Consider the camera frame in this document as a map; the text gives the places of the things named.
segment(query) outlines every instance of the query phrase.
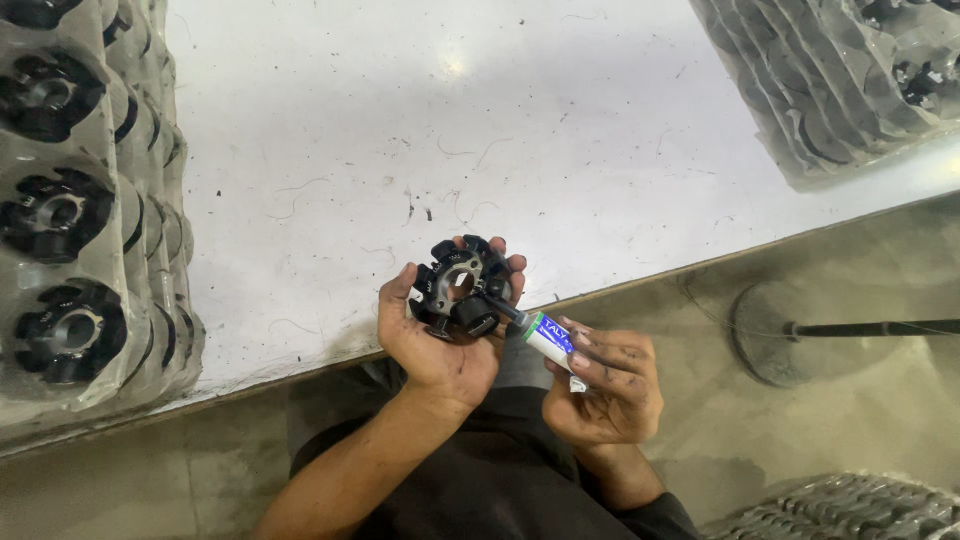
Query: black rod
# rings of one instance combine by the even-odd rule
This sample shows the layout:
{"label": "black rod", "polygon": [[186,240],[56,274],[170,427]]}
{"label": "black rod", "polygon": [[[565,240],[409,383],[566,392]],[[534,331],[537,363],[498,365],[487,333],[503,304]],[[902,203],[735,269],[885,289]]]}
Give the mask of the black rod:
{"label": "black rod", "polygon": [[855,323],[801,326],[789,323],[786,333],[795,337],[881,337],[885,335],[960,335],[960,319],[935,321]]}

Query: right hand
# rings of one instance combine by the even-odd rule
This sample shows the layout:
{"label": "right hand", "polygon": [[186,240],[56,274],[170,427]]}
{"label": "right hand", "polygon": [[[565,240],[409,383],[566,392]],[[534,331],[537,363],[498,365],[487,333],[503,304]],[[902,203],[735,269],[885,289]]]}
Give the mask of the right hand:
{"label": "right hand", "polygon": [[574,375],[589,386],[569,390],[570,373],[550,359],[554,383],[543,400],[543,420],[575,448],[637,444],[654,436],[663,411],[654,347],[635,331],[596,331],[561,317],[575,351],[567,357]]}

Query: round metal base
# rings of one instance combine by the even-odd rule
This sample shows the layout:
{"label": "round metal base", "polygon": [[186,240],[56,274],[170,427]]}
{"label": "round metal base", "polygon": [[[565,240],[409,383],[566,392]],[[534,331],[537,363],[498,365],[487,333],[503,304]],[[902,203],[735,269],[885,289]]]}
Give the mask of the round metal base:
{"label": "round metal base", "polygon": [[793,388],[812,379],[808,364],[797,355],[796,339],[789,335],[793,321],[805,320],[804,304],[800,289],[780,282],[752,285],[733,302],[733,348],[760,382]]}

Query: metal stand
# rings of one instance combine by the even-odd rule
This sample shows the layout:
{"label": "metal stand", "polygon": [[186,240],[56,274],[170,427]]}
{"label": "metal stand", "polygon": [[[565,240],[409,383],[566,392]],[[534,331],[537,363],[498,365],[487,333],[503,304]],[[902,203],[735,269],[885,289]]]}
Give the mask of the metal stand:
{"label": "metal stand", "polygon": [[802,325],[797,321],[812,318],[805,300],[804,293],[796,287],[763,282],[748,287],[733,302],[733,348],[747,370],[761,382],[792,388],[811,380],[823,355],[799,349],[798,342],[808,338],[960,334],[960,319]]}

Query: green stripe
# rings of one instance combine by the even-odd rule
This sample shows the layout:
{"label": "green stripe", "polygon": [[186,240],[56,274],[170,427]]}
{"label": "green stripe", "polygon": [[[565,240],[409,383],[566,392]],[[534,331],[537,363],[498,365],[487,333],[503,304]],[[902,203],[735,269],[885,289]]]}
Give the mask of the green stripe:
{"label": "green stripe", "polygon": [[543,320],[543,312],[541,311],[540,313],[537,314],[537,318],[534,319],[534,324],[530,325],[530,328],[528,328],[527,332],[523,335],[523,341],[526,341],[527,338],[530,337],[530,334],[532,334],[537,329],[537,327],[540,325],[540,321],[542,320]]}

